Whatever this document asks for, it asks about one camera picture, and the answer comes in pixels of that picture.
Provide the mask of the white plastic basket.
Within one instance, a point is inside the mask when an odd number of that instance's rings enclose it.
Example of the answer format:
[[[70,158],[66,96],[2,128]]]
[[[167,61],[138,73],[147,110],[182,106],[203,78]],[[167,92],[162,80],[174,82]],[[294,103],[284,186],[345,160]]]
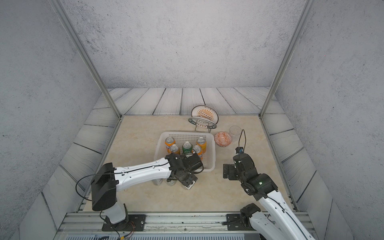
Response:
[[[176,145],[180,148],[181,153],[183,152],[182,145],[184,142],[190,142],[195,146],[198,138],[204,138],[207,142],[206,152],[202,155],[202,162],[205,167],[204,172],[211,172],[214,170],[216,162],[216,150],[214,136],[212,134],[199,132],[163,132],[160,135],[156,147],[154,155],[155,161],[164,158],[169,154],[165,144],[165,140],[168,137],[172,137],[176,141]]]

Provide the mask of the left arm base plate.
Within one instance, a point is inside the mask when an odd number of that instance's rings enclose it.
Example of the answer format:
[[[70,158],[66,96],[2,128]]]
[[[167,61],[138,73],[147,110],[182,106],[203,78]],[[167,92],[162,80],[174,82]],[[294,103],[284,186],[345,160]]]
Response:
[[[128,215],[127,219],[112,224],[109,217],[105,217],[103,232],[142,232],[146,223],[146,215]]]

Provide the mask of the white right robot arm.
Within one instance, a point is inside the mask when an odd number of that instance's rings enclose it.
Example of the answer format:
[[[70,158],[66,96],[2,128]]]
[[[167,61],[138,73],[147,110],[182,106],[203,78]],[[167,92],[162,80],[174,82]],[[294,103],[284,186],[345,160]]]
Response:
[[[236,154],[233,161],[233,164],[223,165],[223,178],[238,180],[245,193],[254,197],[268,213],[263,213],[252,203],[243,207],[239,215],[228,214],[222,225],[230,231],[253,229],[262,240],[314,239],[290,209],[271,177],[260,174],[248,154]]]

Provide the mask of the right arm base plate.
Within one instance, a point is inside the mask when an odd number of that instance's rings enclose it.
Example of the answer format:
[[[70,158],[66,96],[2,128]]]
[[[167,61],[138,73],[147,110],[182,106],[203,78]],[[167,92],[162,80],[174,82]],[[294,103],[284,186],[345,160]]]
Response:
[[[228,231],[253,231],[249,218],[242,214],[227,214],[226,221],[222,223]]]

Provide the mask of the white Monster can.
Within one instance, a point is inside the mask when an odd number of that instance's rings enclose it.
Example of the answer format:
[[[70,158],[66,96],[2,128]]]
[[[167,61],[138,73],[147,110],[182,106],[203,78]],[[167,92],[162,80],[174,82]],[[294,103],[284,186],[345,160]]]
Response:
[[[174,186],[177,183],[177,180],[167,179],[166,183],[168,186]]]
[[[159,185],[162,184],[163,179],[155,179],[155,180],[152,180],[152,182],[153,182],[153,184],[154,184],[155,186],[159,186]]]

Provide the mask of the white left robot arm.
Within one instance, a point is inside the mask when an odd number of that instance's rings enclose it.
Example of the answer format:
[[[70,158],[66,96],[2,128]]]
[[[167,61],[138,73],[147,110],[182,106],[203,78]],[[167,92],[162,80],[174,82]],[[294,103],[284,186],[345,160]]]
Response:
[[[204,169],[196,153],[188,156],[171,153],[159,160],[131,167],[104,164],[91,181],[92,209],[104,212],[105,222],[114,227],[127,223],[129,217],[125,205],[117,197],[118,192],[162,179],[176,180],[189,190],[198,180],[196,175]]]

